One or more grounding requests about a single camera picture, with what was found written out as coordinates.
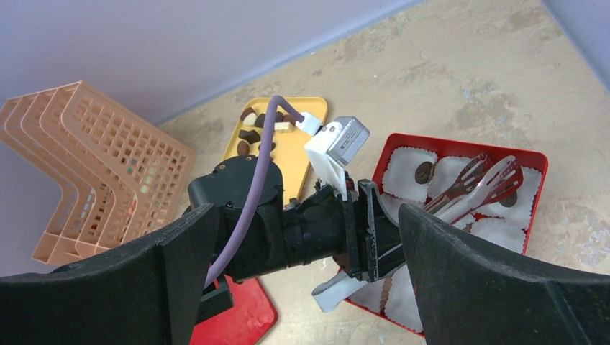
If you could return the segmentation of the dark oval chocolate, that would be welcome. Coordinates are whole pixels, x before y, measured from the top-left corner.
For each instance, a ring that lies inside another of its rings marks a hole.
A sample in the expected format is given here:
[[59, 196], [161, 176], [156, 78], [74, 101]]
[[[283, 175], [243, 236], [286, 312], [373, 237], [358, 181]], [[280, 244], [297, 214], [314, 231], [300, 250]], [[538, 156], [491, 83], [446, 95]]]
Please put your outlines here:
[[425, 185], [431, 181], [434, 175], [435, 164], [425, 161], [421, 163], [414, 173], [414, 180], [419, 185]]
[[505, 198], [501, 199], [499, 201], [499, 204], [501, 206], [503, 206], [504, 208], [511, 208], [516, 204], [517, 200], [518, 200], [518, 193], [517, 193], [517, 189], [515, 189], [510, 195], [506, 195]]

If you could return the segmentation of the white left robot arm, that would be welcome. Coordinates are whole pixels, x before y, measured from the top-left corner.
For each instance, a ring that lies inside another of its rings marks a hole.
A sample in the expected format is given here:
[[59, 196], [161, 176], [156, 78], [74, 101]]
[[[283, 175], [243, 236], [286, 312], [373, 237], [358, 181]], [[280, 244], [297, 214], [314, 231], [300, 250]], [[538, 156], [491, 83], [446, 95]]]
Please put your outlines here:
[[[237, 227], [256, 163], [252, 155], [229, 158], [188, 186], [191, 208], [210, 203], [219, 209], [216, 252]], [[328, 257], [356, 282], [376, 282], [397, 271], [405, 263], [399, 226], [382, 206], [377, 185], [348, 178], [346, 188], [342, 199], [330, 185], [317, 183], [304, 201], [286, 203], [281, 170], [271, 162], [252, 221], [225, 275], [241, 283]]]

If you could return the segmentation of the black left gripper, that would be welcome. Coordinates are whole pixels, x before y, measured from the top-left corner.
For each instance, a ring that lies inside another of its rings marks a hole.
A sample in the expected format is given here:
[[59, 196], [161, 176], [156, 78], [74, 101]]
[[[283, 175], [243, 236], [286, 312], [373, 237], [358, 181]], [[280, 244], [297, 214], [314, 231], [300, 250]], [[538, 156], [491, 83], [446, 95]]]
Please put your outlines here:
[[349, 277], [375, 282], [405, 265], [399, 226], [387, 214], [375, 182], [359, 180], [343, 206], [345, 243], [340, 267]]

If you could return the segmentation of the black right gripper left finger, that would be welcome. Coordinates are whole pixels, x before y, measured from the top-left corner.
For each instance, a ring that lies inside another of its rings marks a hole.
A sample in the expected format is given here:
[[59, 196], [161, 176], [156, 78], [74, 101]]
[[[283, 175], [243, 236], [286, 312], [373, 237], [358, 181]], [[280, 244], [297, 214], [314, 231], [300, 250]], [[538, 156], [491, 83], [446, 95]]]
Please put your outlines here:
[[219, 230], [205, 205], [47, 274], [1, 279], [3, 344], [188, 344]]

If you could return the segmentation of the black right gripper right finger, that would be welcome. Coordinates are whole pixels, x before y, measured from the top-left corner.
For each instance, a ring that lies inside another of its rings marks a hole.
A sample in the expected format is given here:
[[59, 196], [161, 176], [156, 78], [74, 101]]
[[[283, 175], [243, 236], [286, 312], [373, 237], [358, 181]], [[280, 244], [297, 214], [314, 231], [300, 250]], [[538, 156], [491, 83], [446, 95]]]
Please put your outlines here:
[[428, 344], [607, 344], [609, 277], [510, 251], [404, 204], [399, 230]]

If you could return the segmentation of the metal serving tongs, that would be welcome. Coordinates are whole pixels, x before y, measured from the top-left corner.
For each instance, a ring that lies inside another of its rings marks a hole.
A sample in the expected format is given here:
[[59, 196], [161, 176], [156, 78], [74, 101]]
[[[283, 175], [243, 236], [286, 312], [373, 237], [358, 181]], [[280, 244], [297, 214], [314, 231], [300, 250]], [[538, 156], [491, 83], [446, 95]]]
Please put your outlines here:
[[[499, 202], [518, 190], [523, 182], [522, 168], [514, 156], [494, 162], [487, 154], [480, 154], [463, 168], [449, 188], [424, 207], [424, 211], [453, 225], [479, 208]], [[312, 296], [322, 311], [330, 312], [341, 300], [370, 283], [349, 277], [341, 270], [314, 288]]]

